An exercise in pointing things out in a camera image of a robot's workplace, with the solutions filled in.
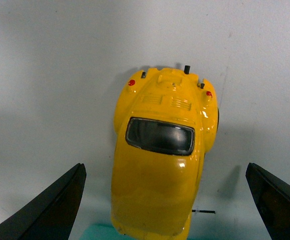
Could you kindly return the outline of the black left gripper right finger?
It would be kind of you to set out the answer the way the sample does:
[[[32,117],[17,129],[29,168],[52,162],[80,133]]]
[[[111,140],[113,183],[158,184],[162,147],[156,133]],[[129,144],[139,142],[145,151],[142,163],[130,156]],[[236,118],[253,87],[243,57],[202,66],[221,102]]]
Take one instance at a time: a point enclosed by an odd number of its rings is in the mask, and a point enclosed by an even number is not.
[[[245,177],[271,239],[290,240],[290,185],[251,162]]]

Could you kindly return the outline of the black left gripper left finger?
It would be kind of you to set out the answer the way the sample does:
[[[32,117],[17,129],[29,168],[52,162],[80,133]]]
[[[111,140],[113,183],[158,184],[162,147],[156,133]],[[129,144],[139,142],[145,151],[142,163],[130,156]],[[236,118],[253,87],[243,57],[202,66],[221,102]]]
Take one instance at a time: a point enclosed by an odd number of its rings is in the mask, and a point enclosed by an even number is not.
[[[0,240],[67,240],[83,196],[86,168],[78,163],[0,224]]]

